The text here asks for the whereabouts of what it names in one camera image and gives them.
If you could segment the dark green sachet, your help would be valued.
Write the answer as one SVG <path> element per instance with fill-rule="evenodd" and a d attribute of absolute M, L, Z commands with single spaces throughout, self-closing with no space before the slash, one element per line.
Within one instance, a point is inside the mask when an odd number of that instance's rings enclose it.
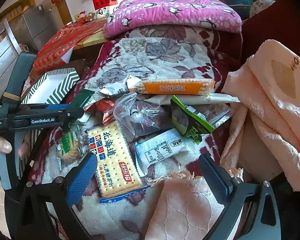
<path fill-rule="evenodd" d="M 79 91 L 79 93 L 73 98 L 71 103 L 69 104 L 69 107 L 81 107 L 83 108 L 84 105 L 90 100 L 91 96 L 95 92 L 88 89 L 82 89 Z"/>

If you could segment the red candy wrapper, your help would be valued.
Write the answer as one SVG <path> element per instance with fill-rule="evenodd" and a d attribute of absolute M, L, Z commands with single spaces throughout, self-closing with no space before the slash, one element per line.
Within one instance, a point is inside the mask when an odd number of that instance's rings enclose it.
<path fill-rule="evenodd" d="M 102 124 L 107 125 L 114 121 L 113 110 L 115 100 L 110 98 L 102 98 L 95 103 L 89 103 L 83 109 L 86 113 L 99 116 L 102 118 Z"/>

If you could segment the green round cookie packet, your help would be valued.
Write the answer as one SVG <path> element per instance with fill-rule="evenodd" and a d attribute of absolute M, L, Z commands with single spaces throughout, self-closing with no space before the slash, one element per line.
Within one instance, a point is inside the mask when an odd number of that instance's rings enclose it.
<path fill-rule="evenodd" d="M 61 168 L 74 163 L 83 157 L 81 134 L 78 125 L 72 125 L 70 130 L 56 142 L 56 156 Z"/>

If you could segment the yellow Hokkaido cracker pack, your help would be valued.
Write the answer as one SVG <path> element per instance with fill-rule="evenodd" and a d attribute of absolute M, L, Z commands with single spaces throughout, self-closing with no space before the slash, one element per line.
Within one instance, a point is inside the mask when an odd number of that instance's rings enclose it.
<path fill-rule="evenodd" d="M 128 200 L 136 206 L 145 197 L 146 186 L 136 169 L 129 146 L 113 121 L 87 130 L 88 145 L 97 157 L 95 172 L 102 204 Z"/>

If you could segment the silver white snack packet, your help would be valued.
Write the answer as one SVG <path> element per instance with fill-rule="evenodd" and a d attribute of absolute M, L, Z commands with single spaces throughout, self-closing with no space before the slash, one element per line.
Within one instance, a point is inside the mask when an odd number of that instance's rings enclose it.
<path fill-rule="evenodd" d="M 104 86 L 99 92 L 98 95 L 103 98 L 115 98 L 122 94 L 129 92 L 127 81 L 121 80 L 112 84 Z"/>

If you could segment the clear bag of dark snacks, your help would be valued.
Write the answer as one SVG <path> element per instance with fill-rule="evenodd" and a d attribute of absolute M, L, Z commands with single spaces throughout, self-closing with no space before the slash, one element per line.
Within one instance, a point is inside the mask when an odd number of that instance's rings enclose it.
<path fill-rule="evenodd" d="M 113 116 L 129 142 L 173 128 L 170 107 L 139 100 L 136 92 L 115 101 Z"/>

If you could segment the white blue wafer packet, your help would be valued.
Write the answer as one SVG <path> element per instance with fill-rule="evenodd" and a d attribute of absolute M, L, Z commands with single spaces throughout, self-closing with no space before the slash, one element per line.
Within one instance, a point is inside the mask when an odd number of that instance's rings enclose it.
<path fill-rule="evenodd" d="M 145 177 L 148 168 L 181 152 L 194 152 L 191 139 L 184 138 L 176 128 L 161 133 L 141 144 L 135 143 L 134 152 L 139 176 Z"/>

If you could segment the green snack packet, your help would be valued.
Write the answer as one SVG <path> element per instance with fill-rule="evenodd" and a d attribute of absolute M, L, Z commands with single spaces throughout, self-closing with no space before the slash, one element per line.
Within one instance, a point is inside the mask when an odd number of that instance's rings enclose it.
<path fill-rule="evenodd" d="M 170 99 L 172 123 L 179 133 L 194 143 L 202 142 L 203 134 L 211 134 L 216 128 L 206 117 L 191 106 L 183 104 L 175 95 Z"/>

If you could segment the long white snack packet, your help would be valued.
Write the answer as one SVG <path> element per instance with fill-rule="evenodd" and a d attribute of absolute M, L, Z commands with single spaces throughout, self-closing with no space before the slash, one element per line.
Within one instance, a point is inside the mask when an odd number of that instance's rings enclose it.
<path fill-rule="evenodd" d="M 176 97 L 186 105 L 209 105 L 217 103 L 240 103 L 240 100 L 236 96 L 230 96 L 228 94 L 211 93 L 209 95 L 176 95 Z M 149 99 L 144 99 L 148 103 L 154 103 L 157 105 L 170 105 L 172 95 L 159 94 Z"/>

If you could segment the orange biscuit pack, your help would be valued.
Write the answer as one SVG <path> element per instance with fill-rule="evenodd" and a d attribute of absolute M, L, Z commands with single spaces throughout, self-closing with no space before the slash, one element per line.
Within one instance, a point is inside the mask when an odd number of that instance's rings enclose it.
<path fill-rule="evenodd" d="M 140 94 L 209 95 L 214 86 L 213 79 L 155 79 L 139 81 L 129 91 Z"/>

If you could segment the green striped white tray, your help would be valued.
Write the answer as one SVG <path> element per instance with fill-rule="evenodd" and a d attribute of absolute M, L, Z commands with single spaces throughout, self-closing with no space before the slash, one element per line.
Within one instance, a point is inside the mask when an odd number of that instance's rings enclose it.
<path fill-rule="evenodd" d="M 67 93 L 79 80 L 75 68 L 64 68 L 46 72 L 25 95 L 22 104 L 61 103 Z"/>

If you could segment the red patterned tablecloth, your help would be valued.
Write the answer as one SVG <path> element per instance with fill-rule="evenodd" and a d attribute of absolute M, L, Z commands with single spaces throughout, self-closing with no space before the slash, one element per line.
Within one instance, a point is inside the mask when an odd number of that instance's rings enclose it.
<path fill-rule="evenodd" d="M 103 19 L 62 27 L 38 52 L 32 68 L 36 72 L 43 72 L 64 65 L 62 56 L 78 42 L 102 29 L 105 23 L 106 19 Z"/>

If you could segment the wooden chair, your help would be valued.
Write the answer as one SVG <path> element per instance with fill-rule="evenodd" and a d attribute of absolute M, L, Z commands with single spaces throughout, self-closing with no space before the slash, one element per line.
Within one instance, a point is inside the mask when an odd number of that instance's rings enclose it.
<path fill-rule="evenodd" d="M 0 100 L 7 88 L 21 48 L 6 19 L 0 22 Z"/>

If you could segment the floral plush blanket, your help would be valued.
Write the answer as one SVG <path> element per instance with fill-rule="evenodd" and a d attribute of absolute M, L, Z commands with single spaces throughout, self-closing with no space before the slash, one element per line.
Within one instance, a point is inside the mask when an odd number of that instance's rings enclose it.
<path fill-rule="evenodd" d="M 90 54 L 98 58 L 89 72 L 78 81 L 66 97 L 66 103 L 82 89 L 98 92 L 105 85 L 123 80 L 129 74 L 142 80 L 211 78 L 214 92 L 220 93 L 228 72 L 240 67 L 242 39 L 240 34 L 191 27 L 141 27 L 122 34 L 121 39 L 107 41 Z M 166 172 L 188 170 L 199 175 L 197 159 L 209 152 L 219 163 L 229 137 L 230 120 L 205 135 L 199 150 L 188 156 L 175 157 L 150 166 L 149 177 L 158 178 Z M 55 142 L 62 136 L 60 128 L 50 129 L 41 143 L 29 179 L 36 184 L 51 182 L 55 168 Z M 137 192 L 116 203 L 99 203 L 100 192 L 95 176 L 78 204 L 73 206 L 77 217 L 93 239 L 145 239 L 162 184 Z"/>

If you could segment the grey refrigerator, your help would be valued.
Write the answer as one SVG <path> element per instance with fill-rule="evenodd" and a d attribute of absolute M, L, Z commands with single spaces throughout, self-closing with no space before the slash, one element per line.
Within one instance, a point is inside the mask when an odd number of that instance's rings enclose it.
<path fill-rule="evenodd" d="M 57 29 L 43 5 L 32 6 L 9 23 L 13 35 L 30 52 L 37 53 L 55 35 Z"/>

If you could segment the plush santa toy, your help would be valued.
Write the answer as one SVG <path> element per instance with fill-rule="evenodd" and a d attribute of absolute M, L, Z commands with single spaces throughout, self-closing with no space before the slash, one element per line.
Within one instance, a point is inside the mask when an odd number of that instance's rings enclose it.
<path fill-rule="evenodd" d="M 78 15 L 75 15 L 75 22 L 84 24 L 86 22 L 91 22 L 95 18 L 94 12 L 86 13 L 85 11 L 80 12 Z"/>

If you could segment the pink penguin pillow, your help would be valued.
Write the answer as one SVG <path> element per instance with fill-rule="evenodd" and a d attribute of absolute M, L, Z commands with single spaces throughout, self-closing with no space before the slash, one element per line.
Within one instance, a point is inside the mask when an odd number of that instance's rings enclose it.
<path fill-rule="evenodd" d="M 105 37 L 146 25 L 188 25 L 240 33 L 237 12 L 219 0 L 124 0 L 108 16 Z"/>

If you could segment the red banner on wall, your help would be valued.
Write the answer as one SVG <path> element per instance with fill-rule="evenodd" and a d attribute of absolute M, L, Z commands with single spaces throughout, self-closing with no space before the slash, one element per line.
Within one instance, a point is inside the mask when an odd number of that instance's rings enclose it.
<path fill-rule="evenodd" d="M 117 0 L 93 0 L 93 6 L 95 10 L 104 8 L 104 7 L 109 7 L 112 5 L 116 5 Z"/>

